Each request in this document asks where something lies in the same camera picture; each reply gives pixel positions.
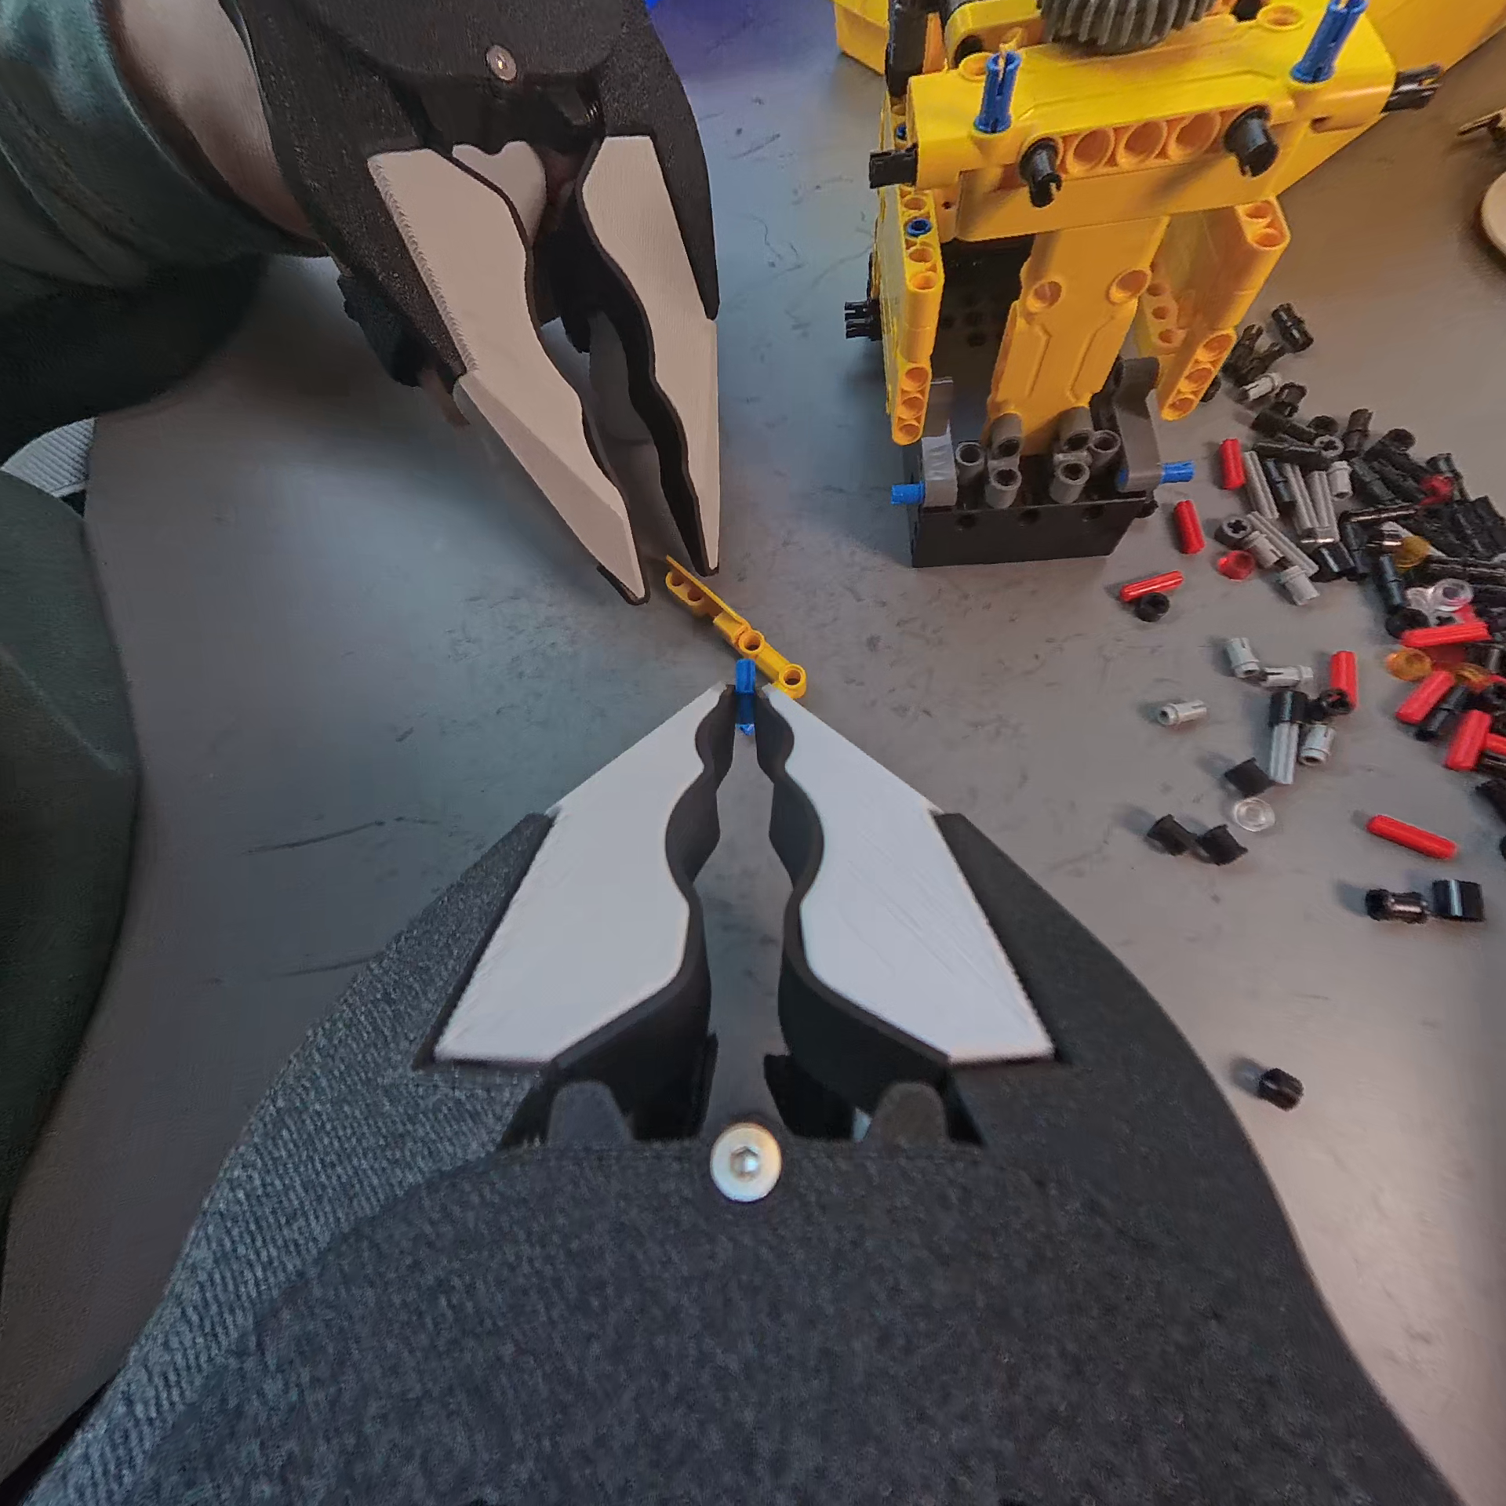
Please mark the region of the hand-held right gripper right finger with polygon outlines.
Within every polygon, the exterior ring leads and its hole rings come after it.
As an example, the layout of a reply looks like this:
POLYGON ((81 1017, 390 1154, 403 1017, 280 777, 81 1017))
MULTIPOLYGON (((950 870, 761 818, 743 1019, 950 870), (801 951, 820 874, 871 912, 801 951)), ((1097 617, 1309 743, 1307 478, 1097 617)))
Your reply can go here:
POLYGON ((778 1127, 817 1144, 986 1144, 977 1086, 1050 1040, 948 812, 801 702, 757 698, 770 843, 790 880, 778 1127))

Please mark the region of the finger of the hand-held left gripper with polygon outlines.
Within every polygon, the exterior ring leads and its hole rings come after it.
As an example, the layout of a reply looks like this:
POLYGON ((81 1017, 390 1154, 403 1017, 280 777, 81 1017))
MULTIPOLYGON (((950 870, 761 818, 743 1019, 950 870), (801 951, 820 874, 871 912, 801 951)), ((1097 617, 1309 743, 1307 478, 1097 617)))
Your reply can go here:
POLYGON ((722 470, 716 322, 703 306, 649 136, 608 134, 587 159, 577 215, 623 351, 627 399, 652 439, 660 492, 681 548, 720 565, 722 470))
POLYGON ((542 158, 463 144, 374 154, 367 167, 454 339, 456 403, 535 480, 573 536, 633 604, 649 598, 627 501, 577 393, 548 353, 533 248, 548 204, 542 158))

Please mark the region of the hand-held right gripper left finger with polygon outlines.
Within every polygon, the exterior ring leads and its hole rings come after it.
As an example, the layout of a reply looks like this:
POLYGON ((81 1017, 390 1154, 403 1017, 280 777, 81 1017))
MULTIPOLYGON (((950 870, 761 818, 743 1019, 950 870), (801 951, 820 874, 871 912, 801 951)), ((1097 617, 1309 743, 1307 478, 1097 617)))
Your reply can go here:
POLYGON ((533 1079, 502 1140, 546 1140, 575 1086, 627 1140, 701 1135, 716 1036, 695 880, 722 835, 734 710, 732 687, 707 689, 544 814, 430 1046, 533 1079))

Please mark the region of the yellow thin lego liftarm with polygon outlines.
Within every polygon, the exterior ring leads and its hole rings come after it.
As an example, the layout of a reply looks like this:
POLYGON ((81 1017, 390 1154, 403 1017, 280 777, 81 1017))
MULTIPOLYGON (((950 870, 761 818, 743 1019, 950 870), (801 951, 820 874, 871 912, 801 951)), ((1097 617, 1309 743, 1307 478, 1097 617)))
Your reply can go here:
POLYGON ((807 671, 770 644, 766 634, 753 627, 741 611, 734 609, 707 582, 693 575, 679 559, 666 555, 664 584, 668 592, 695 617, 705 619, 741 658, 749 660, 770 683, 791 700, 805 696, 807 671))

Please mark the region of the yellow black lego model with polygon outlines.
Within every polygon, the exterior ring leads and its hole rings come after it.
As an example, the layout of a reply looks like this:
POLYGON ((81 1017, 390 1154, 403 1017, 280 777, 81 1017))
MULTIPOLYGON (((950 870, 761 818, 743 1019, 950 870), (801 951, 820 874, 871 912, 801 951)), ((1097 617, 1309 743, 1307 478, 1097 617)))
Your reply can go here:
POLYGON ((849 339, 878 339, 911 565, 1106 555, 1176 466, 1154 420, 1234 370, 1278 194, 1444 67, 1367 3, 1037 3, 1035 46, 921 71, 892 1, 849 339))

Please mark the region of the person's left forearm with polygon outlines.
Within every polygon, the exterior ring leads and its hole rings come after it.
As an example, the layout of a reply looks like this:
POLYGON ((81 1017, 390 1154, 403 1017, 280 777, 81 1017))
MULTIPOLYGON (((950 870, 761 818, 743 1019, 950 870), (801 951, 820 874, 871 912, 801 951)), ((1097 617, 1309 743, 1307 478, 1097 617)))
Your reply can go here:
POLYGON ((2 308, 320 254, 216 1, 2 3, 2 308))

